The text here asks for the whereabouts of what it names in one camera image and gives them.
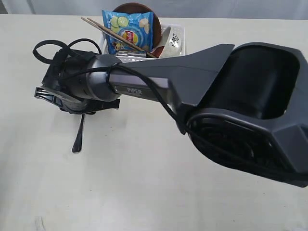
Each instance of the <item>chopsticks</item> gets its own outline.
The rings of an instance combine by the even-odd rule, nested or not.
[[[143,51],[143,52],[146,52],[146,54],[151,57],[151,58],[157,58],[155,57],[154,55],[152,55],[151,53],[147,52],[146,50],[136,46],[134,43],[132,42],[129,42],[127,41],[126,39],[122,38],[121,36],[119,36],[118,34],[116,34],[115,32],[113,32],[112,30],[109,30],[108,28],[104,27],[103,25],[99,24],[98,22],[90,19],[90,18],[84,18],[84,17],[81,17],[81,19],[83,21],[85,21],[86,23],[89,23],[91,26],[95,27],[96,29],[99,29],[101,32],[113,37],[114,39],[116,40],[119,40],[123,43],[125,43],[126,45],[128,45],[129,47],[133,48],[133,49],[136,49],[138,51]]]

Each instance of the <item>white basket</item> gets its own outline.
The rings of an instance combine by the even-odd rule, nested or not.
[[[183,38],[182,50],[181,50],[180,56],[184,56],[186,54],[185,28],[183,26],[181,26],[181,25],[178,25],[178,24],[161,24],[162,33],[166,30],[166,28],[168,26],[171,26]],[[104,33],[102,33],[102,35],[101,35],[99,46],[100,46],[103,54],[108,54],[109,53],[108,52],[106,35]],[[135,61],[144,61],[144,60],[153,60],[153,58],[142,58],[142,57],[122,57],[122,56],[116,56],[116,57],[118,59],[120,59],[123,63],[129,63],[129,62],[135,62]]]

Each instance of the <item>white table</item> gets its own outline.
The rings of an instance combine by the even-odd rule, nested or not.
[[[302,50],[308,22],[162,18],[185,26],[187,53],[263,41]],[[221,167],[203,157],[154,102],[121,97],[80,116],[33,97],[47,70],[36,43],[100,33],[78,16],[0,15],[0,230],[282,231],[308,227],[308,189]],[[94,49],[84,43],[79,49]],[[57,47],[42,49],[52,57]]]

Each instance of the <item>white wall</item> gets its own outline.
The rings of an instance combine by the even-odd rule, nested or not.
[[[101,15],[125,0],[2,0],[8,13]],[[137,0],[160,17],[308,19],[308,0]]]

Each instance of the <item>snack bag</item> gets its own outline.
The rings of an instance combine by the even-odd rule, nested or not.
[[[104,26],[124,39],[134,43],[146,51],[153,46],[153,12],[148,13],[117,13],[103,11]],[[108,50],[115,54],[119,50],[132,50],[126,44],[107,36]]]

